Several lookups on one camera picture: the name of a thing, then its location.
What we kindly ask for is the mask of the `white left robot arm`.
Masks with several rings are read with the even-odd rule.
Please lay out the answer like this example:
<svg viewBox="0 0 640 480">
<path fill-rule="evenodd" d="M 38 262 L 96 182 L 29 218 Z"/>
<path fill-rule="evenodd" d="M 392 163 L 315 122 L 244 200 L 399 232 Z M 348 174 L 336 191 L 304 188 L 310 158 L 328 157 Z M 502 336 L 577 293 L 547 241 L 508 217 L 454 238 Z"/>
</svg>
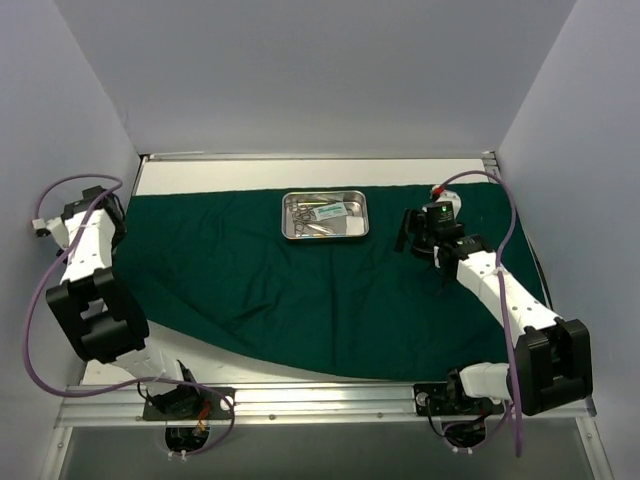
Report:
<svg viewBox="0 0 640 480">
<path fill-rule="evenodd" d="M 66 259 L 46 302 L 84 361 L 112 365 L 139 379 L 146 398 L 179 419 L 194 417 L 202 395 L 189 369 L 150 341 L 146 315 L 113 269 L 127 229 L 118 197 L 97 185 L 44 223 Z"/>
</svg>

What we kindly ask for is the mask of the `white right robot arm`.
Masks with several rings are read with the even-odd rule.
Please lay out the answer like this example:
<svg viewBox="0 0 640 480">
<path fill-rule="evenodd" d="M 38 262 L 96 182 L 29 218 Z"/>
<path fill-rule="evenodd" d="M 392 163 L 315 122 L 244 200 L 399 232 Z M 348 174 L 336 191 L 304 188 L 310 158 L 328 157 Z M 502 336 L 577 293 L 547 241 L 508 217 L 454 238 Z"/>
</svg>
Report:
<svg viewBox="0 0 640 480">
<path fill-rule="evenodd" d="M 578 319 L 565 320 L 540 303 L 479 235 L 468 235 L 451 201 L 405 211 L 394 246 L 435 267 L 471 292 L 502 326 L 508 360 L 451 371 L 444 400 L 464 413 L 480 399 L 512 401 L 527 416 L 593 393 L 591 339 Z"/>
</svg>

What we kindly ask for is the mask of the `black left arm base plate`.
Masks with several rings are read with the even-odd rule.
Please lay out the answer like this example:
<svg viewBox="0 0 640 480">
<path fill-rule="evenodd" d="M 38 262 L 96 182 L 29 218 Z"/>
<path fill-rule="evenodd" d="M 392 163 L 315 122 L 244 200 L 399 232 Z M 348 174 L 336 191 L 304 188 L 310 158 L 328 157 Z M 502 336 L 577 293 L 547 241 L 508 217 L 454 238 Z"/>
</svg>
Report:
<svg viewBox="0 0 640 480">
<path fill-rule="evenodd" d="M 224 401 L 234 403 L 236 391 L 217 387 L 219 395 L 208 390 L 177 386 L 173 390 L 148 397 L 142 418 L 145 421 L 230 420 L 231 411 Z"/>
</svg>

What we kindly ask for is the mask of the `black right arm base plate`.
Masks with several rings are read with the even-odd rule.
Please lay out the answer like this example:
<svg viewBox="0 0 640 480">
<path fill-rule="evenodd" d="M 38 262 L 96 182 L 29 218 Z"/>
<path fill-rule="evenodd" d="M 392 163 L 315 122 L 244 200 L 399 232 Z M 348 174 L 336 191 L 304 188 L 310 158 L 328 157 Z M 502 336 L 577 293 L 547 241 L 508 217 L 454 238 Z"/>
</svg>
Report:
<svg viewBox="0 0 640 480">
<path fill-rule="evenodd" d="M 456 397 L 448 392 L 446 382 L 417 383 L 412 386 L 415 412 L 420 417 L 498 415 L 504 412 L 501 404 L 489 399 Z"/>
</svg>

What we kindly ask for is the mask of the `dark green surgical drape cloth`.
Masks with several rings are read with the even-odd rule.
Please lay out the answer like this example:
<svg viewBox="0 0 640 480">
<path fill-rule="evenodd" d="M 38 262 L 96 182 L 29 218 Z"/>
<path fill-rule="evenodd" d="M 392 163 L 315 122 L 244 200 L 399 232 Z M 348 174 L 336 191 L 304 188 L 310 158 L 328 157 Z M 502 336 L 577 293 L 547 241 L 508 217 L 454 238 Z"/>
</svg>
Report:
<svg viewBox="0 0 640 480">
<path fill-rule="evenodd" d="M 394 249 L 428 186 L 367 187 L 360 239 L 289 241 L 280 190 L 133 198 L 115 272 L 147 317 L 225 350 L 346 377 L 439 381 L 507 358 L 476 297 Z"/>
</svg>

